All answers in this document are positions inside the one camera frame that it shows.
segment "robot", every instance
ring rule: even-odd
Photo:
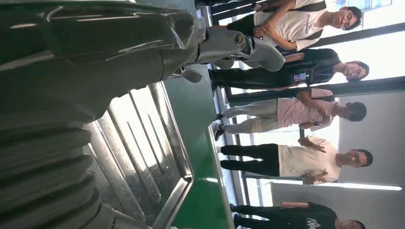
[[[86,124],[133,89],[170,77],[200,81],[193,64],[284,64],[262,40],[127,2],[2,4],[0,21],[1,228],[167,228],[173,217],[145,225],[102,201],[83,153]]]

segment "metal tray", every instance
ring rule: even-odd
[[[103,202],[154,229],[170,226],[194,176],[163,83],[113,99],[85,128]]]

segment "pink t-shirt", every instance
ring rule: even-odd
[[[333,95],[333,93],[328,90],[323,89],[311,90],[312,98],[319,98],[331,95]],[[319,102],[325,104],[328,110],[328,114],[332,114],[333,107],[337,103],[336,101],[326,102],[322,100],[319,100]],[[322,116],[318,113],[316,108],[306,107],[298,99],[287,99],[287,98],[278,99],[277,122],[279,128],[287,127],[293,124],[314,123],[320,121],[322,121]],[[325,123],[322,126],[317,126],[315,128],[321,129],[329,125],[330,123]]]

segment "light gray pants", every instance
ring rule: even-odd
[[[261,133],[277,130],[277,99],[263,100],[245,106],[233,107],[224,112],[225,118],[237,115],[256,116],[239,124],[223,125],[222,129],[230,134]]]

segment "lanyard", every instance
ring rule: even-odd
[[[324,69],[324,70],[321,70],[321,71],[317,71],[316,73],[314,73],[314,76],[315,75],[329,75],[327,73],[323,73],[323,74],[321,74],[321,73],[333,69],[336,65],[338,65],[338,64],[335,64],[334,66],[332,66],[330,68],[327,68],[327,69]]]

